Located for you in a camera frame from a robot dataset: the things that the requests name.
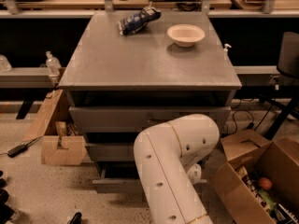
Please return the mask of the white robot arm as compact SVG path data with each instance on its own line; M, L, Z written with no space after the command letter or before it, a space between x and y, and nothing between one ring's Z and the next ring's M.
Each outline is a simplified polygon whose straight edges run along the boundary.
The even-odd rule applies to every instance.
M188 171L219 139L218 125L202 114L151 126L137 136L135 164L154 224L213 224Z

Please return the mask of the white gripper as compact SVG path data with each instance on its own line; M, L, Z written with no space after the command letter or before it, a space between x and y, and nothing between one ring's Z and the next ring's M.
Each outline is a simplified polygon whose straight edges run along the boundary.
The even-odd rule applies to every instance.
M195 185L200 182L202 176L202 168L199 164L193 165L187 172L188 178Z

